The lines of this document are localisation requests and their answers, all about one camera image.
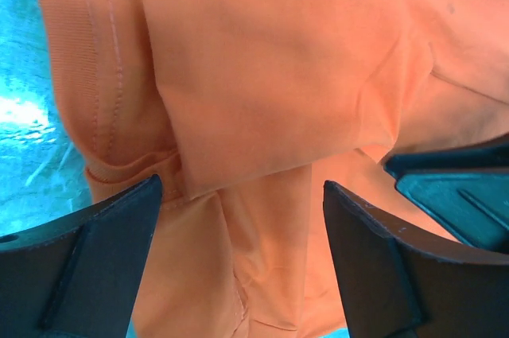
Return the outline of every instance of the stitching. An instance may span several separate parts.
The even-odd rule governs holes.
[[[122,58],[120,56],[120,48],[119,48],[119,36],[117,34],[117,26],[115,24],[115,15],[113,13],[113,0],[107,0],[108,3],[108,12],[110,14],[110,25],[111,25],[111,33],[113,37],[113,47],[115,50],[115,59],[117,63],[116,67],[116,76],[117,76],[117,98],[115,99],[115,108],[113,110],[113,122],[111,123],[111,133],[110,133],[110,141],[108,143],[107,157],[110,156],[111,147],[113,146],[113,139],[116,133],[117,120],[119,117],[120,105],[122,104],[123,97],[123,66],[122,66]]]
[[[88,12],[88,19],[91,23],[92,27],[92,39],[94,41],[94,49],[95,54],[98,53],[98,37],[97,37],[97,25],[95,24],[94,17],[92,16],[92,8],[91,8],[91,1],[85,0],[85,4],[87,5],[87,12]],[[99,88],[97,85],[97,80],[99,79],[99,68],[97,65],[95,66],[95,99],[94,99],[94,115],[92,118],[92,127],[93,127],[93,134],[92,134],[92,149],[94,152],[97,152],[97,133],[99,129]]]
[[[237,324],[241,324],[242,320],[244,319],[244,306],[243,306],[242,300],[240,299],[239,288],[237,287],[237,284],[235,284],[235,282],[233,283],[233,286],[235,288],[235,294],[237,295],[237,302],[239,303],[240,310],[241,310],[240,321],[238,321]],[[235,308],[235,319],[237,319],[238,315],[239,314],[237,313],[237,308]]]
[[[240,323],[237,324],[237,327],[235,328],[235,330],[231,334],[231,338],[233,338],[235,336],[235,334],[237,334],[237,331],[239,331],[239,329],[240,329],[240,325],[246,320],[246,317],[247,317],[247,313],[244,313],[243,317],[242,317],[242,320],[240,320]]]

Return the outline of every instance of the black plastic piece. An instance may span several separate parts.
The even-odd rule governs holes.
[[[391,157],[396,189],[462,243],[509,253],[509,136]]]
[[[0,337],[125,338],[161,194],[152,177],[0,237]]]
[[[509,256],[433,235],[334,182],[324,217],[351,338],[509,336]]]

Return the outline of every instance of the orange garment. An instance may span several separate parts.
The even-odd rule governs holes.
[[[141,338],[344,326],[324,180],[448,236],[378,162],[509,131],[509,0],[41,7],[57,106],[94,199],[151,173],[164,181],[134,311]]]

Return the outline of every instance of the orange jumpsuit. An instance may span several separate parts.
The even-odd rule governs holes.
[[[509,0],[40,2],[94,199],[164,182],[141,338],[344,327],[324,180],[450,237],[379,163],[509,131]]]

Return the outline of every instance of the blue-green surface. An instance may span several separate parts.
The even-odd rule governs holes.
[[[56,112],[37,0],[0,0],[0,235],[89,205],[83,168]]]

